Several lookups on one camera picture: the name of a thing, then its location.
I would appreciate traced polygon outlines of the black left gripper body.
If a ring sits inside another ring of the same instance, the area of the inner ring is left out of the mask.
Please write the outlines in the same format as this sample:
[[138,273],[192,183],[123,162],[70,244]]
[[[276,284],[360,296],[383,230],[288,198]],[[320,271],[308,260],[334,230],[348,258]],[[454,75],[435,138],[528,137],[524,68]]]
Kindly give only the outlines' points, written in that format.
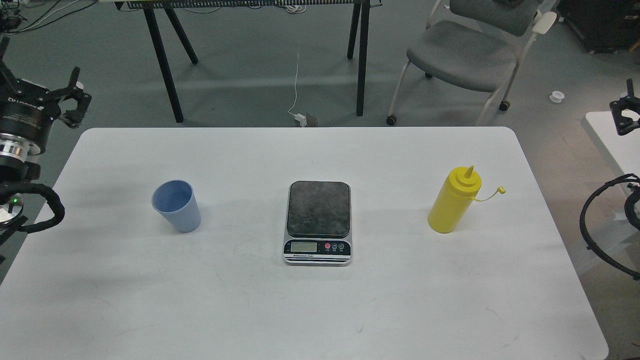
[[46,101],[50,90],[29,80],[19,80],[17,87],[21,93],[13,91],[6,82],[1,84],[1,132],[46,147],[53,121],[61,114],[60,101]]

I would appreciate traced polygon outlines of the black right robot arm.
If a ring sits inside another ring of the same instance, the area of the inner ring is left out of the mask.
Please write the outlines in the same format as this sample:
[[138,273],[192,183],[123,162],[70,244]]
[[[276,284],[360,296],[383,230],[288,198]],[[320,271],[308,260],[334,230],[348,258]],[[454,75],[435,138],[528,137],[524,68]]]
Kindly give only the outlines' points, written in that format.
[[[626,91],[609,103],[608,111],[588,112],[583,125],[590,139],[612,169],[615,178],[604,182],[588,196],[579,215],[580,233],[586,248],[622,273],[639,280],[639,271],[614,258],[633,242],[639,242],[639,98],[633,80],[626,80]],[[586,224],[590,205],[612,189],[622,190],[621,210],[608,223],[590,234]]]

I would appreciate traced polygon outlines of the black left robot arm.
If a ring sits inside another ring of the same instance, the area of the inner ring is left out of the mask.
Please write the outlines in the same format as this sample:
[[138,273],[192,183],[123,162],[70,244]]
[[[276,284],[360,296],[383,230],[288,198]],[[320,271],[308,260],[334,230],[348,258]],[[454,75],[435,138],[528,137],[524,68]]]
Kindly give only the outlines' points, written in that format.
[[[37,158],[46,152],[55,121],[70,129],[81,124],[92,96],[79,82],[80,68],[74,67],[63,88],[49,89],[19,79],[5,62],[0,64],[0,205],[1,242],[16,233],[32,234],[57,226],[66,208],[57,192],[38,183],[41,166]],[[44,199],[53,215],[28,224],[24,214],[25,195]]]

